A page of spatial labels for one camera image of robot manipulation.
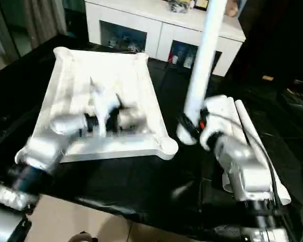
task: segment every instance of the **white plastic tray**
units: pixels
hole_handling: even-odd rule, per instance
[[[144,53],[118,54],[54,49],[56,63],[33,132],[59,114],[93,113],[90,103],[91,82],[111,88],[124,105],[138,105],[146,114],[147,129],[141,134],[107,134],[83,137],[74,142],[62,162],[156,155],[173,158],[178,150],[171,139],[157,102]]]

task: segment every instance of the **cabinet door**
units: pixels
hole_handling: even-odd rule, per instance
[[[201,37],[202,32],[200,31],[164,23],[157,52],[157,59],[165,62],[168,61],[174,41],[199,46]],[[221,55],[214,67],[214,75],[222,77],[226,75],[241,45],[242,42],[219,37],[216,51],[221,52]]]
[[[117,41],[127,45],[134,43],[156,58],[162,22],[96,4],[85,3],[85,6],[90,42],[102,45],[117,45]]]

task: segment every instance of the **shelf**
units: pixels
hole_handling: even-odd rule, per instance
[[[100,21],[101,44],[120,50],[144,52],[147,33]]]
[[[197,31],[203,30],[207,15],[205,11],[197,9],[187,14],[173,13],[169,10],[168,3],[163,0],[86,0],[86,2]],[[219,36],[245,41],[238,19],[226,15]]]

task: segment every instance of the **white cylinder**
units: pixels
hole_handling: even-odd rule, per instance
[[[198,123],[199,112],[207,91],[226,4],[227,0],[209,1],[203,36],[196,54],[184,106],[185,115],[195,126]],[[177,136],[186,145],[197,142],[181,124],[177,128]]]
[[[245,130],[247,130],[259,142],[259,144],[264,148],[263,143],[262,143],[261,139],[259,138],[259,135],[256,131],[256,128],[254,127],[242,101],[237,100],[235,102],[235,104],[236,104],[237,111],[239,113],[242,125],[244,126]],[[248,133],[246,133],[246,135],[248,137],[249,143],[255,153],[257,160],[268,169],[269,168],[268,160],[266,159],[265,154],[262,152],[261,148],[257,145],[257,143],[254,141],[254,139],[252,137],[250,137],[250,135]],[[291,202],[291,197],[289,196],[289,193],[288,193],[286,187],[280,181],[275,168],[274,168],[274,176],[275,176],[275,180],[276,180],[277,193],[278,193],[278,196],[279,196],[282,204],[283,205],[289,204]]]

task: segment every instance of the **black table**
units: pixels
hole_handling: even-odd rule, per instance
[[[0,181],[31,135],[54,67],[53,48],[114,52],[114,49],[58,36],[0,71]],[[190,70],[150,59],[148,68],[169,135],[183,109]],[[275,168],[288,188],[292,229],[303,234],[303,130],[267,85],[243,85],[211,77],[208,95],[241,98]],[[155,156],[60,164],[47,194],[195,239],[223,231],[235,234],[240,215],[222,190],[222,170],[200,145],[184,146],[169,161]]]

